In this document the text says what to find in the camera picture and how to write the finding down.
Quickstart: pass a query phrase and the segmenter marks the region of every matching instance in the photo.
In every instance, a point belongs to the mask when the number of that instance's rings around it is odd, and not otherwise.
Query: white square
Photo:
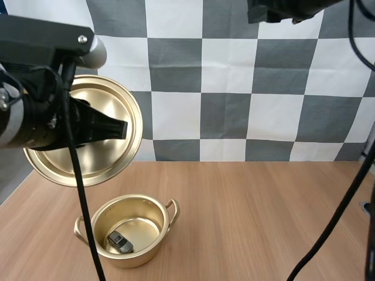
[[[201,139],[200,161],[245,161],[245,139]]]
[[[259,39],[317,39],[321,30],[323,11],[312,19],[304,20],[296,25],[291,19],[280,23],[261,22],[259,24]]]
[[[98,74],[113,79],[129,91],[151,91],[149,67],[105,65],[98,69]]]
[[[115,80],[130,91],[151,91],[147,38],[100,36],[107,61],[98,74]]]
[[[86,0],[5,0],[9,15],[86,26],[94,30]]]
[[[152,92],[154,139],[199,139],[199,92]]]
[[[143,139],[133,161],[156,161],[154,142],[149,139]]]
[[[356,43],[368,60],[375,61],[375,38],[357,38]],[[348,39],[319,39],[305,95],[362,97],[370,73],[354,54]]]
[[[256,39],[203,39],[202,92],[251,93]]]
[[[148,38],[202,38],[203,0],[145,0]]]
[[[345,142],[365,142],[375,121],[375,98],[362,98]]]
[[[303,95],[252,94],[247,139],[293,142]]]
[[[295,142],[290,161],[334,161],[342,143]]]
[[[147,38],[99,36],[107,49],[105,65],[148,67]]]

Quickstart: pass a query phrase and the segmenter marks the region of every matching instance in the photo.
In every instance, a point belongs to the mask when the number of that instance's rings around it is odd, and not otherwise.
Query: aluminum pot
[[[171,220],[167,208],[175,206]],[[175,200],[167,205],[143,194],[128,194],[104,204],[92,217],[94,238],[98,253],[120,268],[135,268],[150,261],[159,251],[165,235],[171,230],[180,214]],[[76,220],[74,234],[88,245],[80,231],[83,217]],[[120,253],[107,240],[112,231],[122,234],[133,244],[133,253]]]

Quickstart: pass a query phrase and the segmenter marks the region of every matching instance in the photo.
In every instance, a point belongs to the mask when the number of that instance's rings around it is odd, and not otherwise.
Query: gold pot lid
[[[74,98],[88,101],[109,117],[128,122],[126,139],[107,139],[77,148],[83,183],[93,186],[111,179],[130,164],[142,139],[142,115],[133,95],[105,77],[76,76],[70,93]],[[24,151],[31,165],[43,177],[63,186],[77,186],[68,148]]]

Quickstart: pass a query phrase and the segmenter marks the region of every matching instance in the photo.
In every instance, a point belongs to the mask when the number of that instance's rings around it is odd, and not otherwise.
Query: table surface
[[[144,193],[178,200],[180,217],[159,253],[135,269],[103,261],[112,280],[286,280],[321,234],[357,173],[355,162],[133,163],[86,188],[91,215],[108,200]],[[296,280],[363,280],[368,175],[323,248]],[[73,234],[74,188],[36,172],[0,206],[0,280],[97,280]]]

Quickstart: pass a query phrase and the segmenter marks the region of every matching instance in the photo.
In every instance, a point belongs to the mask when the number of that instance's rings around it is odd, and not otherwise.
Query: checkered backdrop
[[[136,160],[357,160],[375,120],[375,74],[346,38],[348,1],[297,25],[249,25],[246,0],[5,4],[101,37],[98,74],[131,90],[142,111]],[[375,24],[355,21],[375,61]]]

